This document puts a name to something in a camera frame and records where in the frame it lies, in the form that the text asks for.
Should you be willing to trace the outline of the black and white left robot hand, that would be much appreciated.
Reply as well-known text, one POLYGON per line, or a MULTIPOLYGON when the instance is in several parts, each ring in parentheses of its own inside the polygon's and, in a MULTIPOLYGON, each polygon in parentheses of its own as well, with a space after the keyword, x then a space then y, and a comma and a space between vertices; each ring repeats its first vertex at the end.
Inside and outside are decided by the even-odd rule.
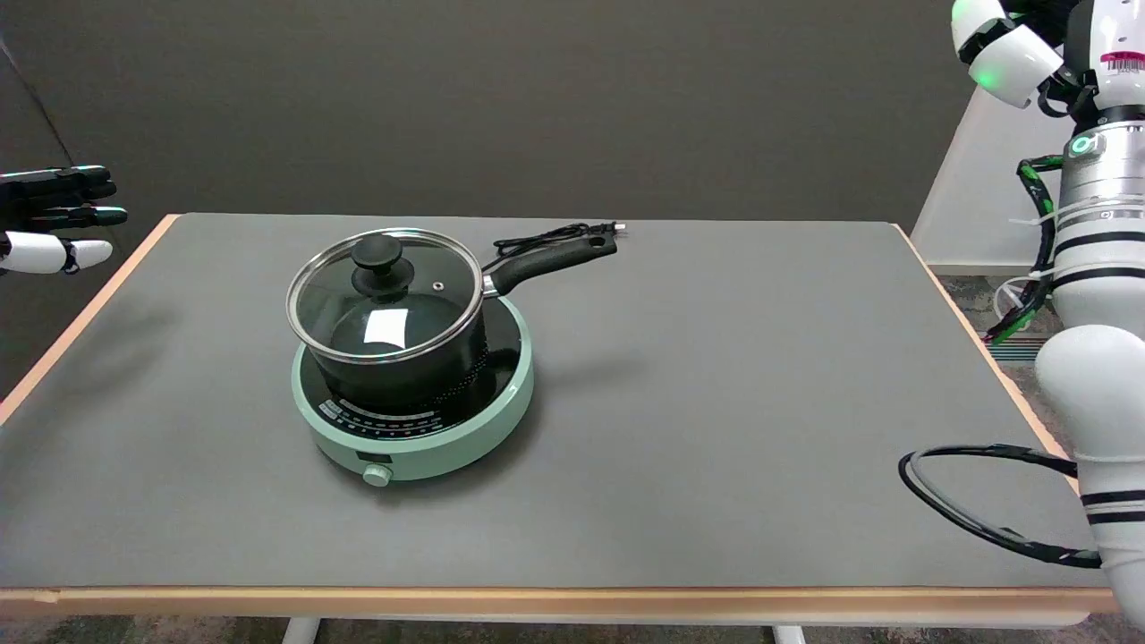
POLYGON ((126 209, 102 207, 117 194, 103 165, 78 165, 1 175, 1 269, 74 275, 106 261, 110 241, 69 238, 60 231, 126 223, 126 209))

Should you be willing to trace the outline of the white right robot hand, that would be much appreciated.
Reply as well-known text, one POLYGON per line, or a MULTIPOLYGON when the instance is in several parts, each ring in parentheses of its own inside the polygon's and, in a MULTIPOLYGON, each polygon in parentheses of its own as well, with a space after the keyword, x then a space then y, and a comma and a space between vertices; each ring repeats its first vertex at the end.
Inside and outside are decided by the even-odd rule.
POLYGON ((953 48, 1009 107, 1080 128, 1142 120, 1142 1, 955 1, 953 48))

